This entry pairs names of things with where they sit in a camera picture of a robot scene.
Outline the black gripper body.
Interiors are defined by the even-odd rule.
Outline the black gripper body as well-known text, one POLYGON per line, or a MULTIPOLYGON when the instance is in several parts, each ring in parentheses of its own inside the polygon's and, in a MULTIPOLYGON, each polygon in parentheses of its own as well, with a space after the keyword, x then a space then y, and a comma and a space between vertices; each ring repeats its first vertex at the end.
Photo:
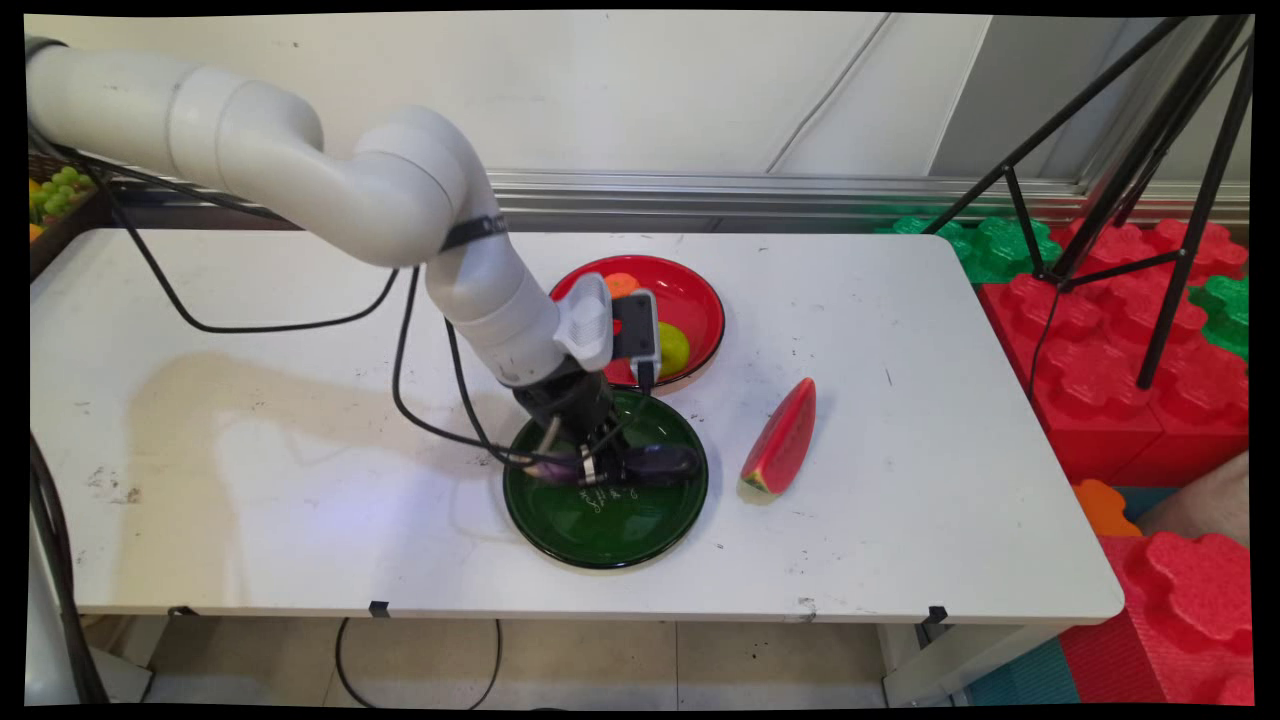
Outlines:
POLYGON ((534 471, 580 471, 580 446, 589 446, 598 461, 599 425, 623 425, 603 372, 585 372, 572 359, 548 378, 515 388, 513 396, 543 430, 534 471))

